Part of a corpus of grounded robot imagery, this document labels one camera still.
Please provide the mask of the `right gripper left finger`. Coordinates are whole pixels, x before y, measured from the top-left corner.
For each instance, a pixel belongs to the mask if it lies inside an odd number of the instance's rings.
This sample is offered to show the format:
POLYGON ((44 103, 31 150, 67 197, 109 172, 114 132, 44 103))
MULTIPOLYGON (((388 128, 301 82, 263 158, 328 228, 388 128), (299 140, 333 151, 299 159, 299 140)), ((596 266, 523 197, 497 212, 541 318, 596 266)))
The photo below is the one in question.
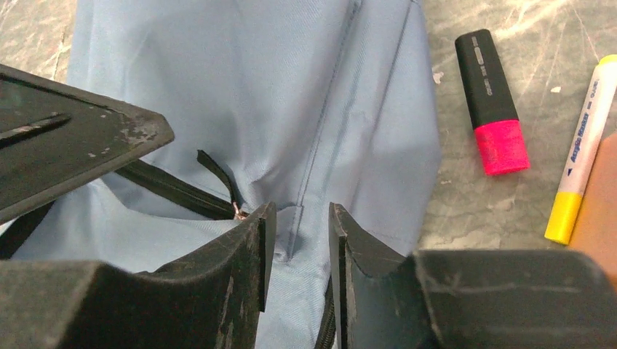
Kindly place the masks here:
POLYGON ((3 348, 253 348, 265 310, 276 207, 152 273, 98 261, 17 261, 47 209, 1 237, 3 348))

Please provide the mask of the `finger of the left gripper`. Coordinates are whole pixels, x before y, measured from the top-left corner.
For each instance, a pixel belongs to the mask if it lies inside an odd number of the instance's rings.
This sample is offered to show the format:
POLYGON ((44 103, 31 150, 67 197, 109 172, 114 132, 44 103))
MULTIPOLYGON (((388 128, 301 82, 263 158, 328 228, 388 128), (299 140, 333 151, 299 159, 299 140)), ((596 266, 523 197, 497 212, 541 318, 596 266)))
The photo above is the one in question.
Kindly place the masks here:
POLYGON ((1 66, 1 222, 172 142, 162 114, 1 66))

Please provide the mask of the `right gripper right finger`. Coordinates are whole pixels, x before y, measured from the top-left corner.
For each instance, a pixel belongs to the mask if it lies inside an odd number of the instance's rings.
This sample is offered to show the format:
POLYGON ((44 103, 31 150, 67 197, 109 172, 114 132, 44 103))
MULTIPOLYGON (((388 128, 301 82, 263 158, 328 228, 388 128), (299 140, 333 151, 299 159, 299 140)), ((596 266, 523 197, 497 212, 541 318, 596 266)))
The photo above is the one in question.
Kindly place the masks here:
POLYGON ((616 292, 570 250, 402 256, 329 208, 339 348, 614 348, 616 292))

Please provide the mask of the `blue-grey backpack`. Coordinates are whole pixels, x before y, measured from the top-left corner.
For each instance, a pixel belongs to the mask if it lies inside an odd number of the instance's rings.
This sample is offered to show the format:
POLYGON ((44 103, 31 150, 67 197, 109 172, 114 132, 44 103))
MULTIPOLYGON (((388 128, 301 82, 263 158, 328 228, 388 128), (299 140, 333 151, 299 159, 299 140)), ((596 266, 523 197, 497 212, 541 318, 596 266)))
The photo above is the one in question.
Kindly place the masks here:
POLYGON ((80 1, 73 87, 161 113, 144 161, 175 189, 276 204, 258 348, 333 348, 328 213, 416 248, 440 163, 420 1, 80 1))

